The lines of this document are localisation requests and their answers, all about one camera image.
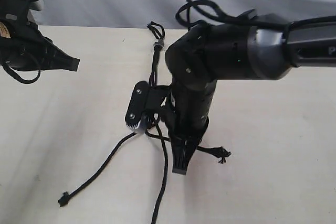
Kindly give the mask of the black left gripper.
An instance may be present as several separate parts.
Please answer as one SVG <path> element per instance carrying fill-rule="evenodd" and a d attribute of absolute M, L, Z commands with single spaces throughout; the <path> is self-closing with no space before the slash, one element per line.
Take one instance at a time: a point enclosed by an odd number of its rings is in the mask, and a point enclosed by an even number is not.
<path fill-rule="evenodd" d="M 1 19 L 3 69 L 49 69 L 76 72 L 80 60 L 59 49 L 42 35 L 35 22 Z"/>

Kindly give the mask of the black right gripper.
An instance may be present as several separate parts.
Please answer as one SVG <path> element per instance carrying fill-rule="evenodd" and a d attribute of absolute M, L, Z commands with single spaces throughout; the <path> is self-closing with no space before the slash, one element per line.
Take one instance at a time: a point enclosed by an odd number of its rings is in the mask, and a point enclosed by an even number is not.
<path fill-rule="evenodd" d="M 165 105 L 160 111 L 161 120 L 168 129 L 173 155 L 172 172 L 186 175 L 189 162 L 209 125 L 207 113 L 186 113 L 183 118 L 179 111 Z"/>

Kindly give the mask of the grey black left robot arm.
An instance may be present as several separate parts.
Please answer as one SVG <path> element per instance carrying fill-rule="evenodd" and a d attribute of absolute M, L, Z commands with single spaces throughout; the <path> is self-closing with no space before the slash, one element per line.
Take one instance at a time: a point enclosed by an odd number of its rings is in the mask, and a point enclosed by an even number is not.
<path fill-rule="evenodd" d="M 28 19 L 29 2 L 1 0 L 1 64 L 17 71 L 68 70 L 80 60 L 59 49 Z"/>

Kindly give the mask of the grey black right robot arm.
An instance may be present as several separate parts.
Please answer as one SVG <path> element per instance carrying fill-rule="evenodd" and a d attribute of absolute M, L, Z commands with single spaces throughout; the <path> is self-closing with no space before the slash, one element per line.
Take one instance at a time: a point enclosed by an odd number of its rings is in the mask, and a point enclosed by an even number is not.
<path fill-rule="evenodd" d="M 200 23 L 168 47 L 165 62 L 172 75 L 166 126 L 173 172 L 184 175 L 207 130 L 218 81 L 279 80 L 292 68 L 334 67 L 335 20 L 286 23 L 270 14 Z"/>

